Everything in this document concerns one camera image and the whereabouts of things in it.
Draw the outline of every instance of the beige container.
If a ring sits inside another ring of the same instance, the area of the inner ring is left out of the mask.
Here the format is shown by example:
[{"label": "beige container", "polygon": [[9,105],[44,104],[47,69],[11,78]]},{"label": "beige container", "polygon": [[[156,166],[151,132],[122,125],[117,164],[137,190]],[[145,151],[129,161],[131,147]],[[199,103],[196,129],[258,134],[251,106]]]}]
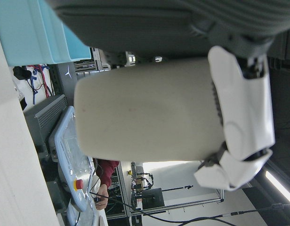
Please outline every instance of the beige container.
[{"label": "beige container", "polygon": [[82,151],[122,161],[202,160],[225,140],[207,59],[111,70],[75,90]]}]

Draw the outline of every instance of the person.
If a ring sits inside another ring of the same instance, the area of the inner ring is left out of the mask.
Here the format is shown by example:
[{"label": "person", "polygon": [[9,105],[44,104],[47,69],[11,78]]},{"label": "person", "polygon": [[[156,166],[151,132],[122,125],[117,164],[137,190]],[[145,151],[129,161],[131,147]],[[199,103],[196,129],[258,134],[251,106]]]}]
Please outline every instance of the person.
[{"label": "person", "polygon": [[[98,194],[108,197],[107,189],[112,183],[111,176],[115,168],[119,165],[119,161],[97,159],[97,163],[99,166],[97,167],[96,174],[98,177],[100,177],[101,180],[101,185],[98,190]],[[97,197],[100,198],[100,201],[96,203],[96,209],[97,210],[105,209],[107,207],[108,199],[100,196]]]}]

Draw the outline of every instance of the red emergency stop button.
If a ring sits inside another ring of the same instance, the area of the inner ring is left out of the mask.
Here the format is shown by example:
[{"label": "red emergency stop button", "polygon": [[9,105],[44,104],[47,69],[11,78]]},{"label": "red emergency stop button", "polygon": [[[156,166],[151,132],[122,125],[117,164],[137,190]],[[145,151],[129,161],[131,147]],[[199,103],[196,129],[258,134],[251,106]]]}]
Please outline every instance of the red emergency stop button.
[{"label": "red emergency stop button", "polygon": [[77,191],[78,189],[83,189],[83,180],[74,180],[74,189]]}]

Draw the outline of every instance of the hand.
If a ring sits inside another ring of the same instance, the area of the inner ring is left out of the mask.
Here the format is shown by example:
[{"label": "hand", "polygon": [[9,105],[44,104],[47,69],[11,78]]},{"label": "hand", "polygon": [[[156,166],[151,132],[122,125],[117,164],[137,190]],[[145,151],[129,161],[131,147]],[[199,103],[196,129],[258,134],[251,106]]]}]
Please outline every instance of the hand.
[{"label": "hand", "polygon": [[[107,185],[102,184],[99,187],[98,194],[104,195],[104,196],[108,197]],[[97,210],[103,210],[103,209],[105,209],[107,207],[108,199],[107,198],[104,198],[104,197],[101,197],[101,196],[98,196],[98,195],[97,195],[97,197],[100,198],[100,201],[96,203],[96,209]]]}]

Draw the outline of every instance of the red shirt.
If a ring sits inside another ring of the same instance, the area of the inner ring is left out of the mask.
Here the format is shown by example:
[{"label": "red shirt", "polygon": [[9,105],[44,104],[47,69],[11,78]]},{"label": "red shirt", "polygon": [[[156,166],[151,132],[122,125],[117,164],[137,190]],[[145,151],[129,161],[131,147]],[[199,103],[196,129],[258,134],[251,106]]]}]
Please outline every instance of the red shirt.
[{"label": "red shirt", "polygon": [[100,177],[101,184],[107,185],[107,188],[111,185],[112,180],[111,176],[115,170],[115,168],[119,165],[119,161],[111,161],[104,159],[97,159],[98,164],[101,166],[97,167],[96,174]]}]

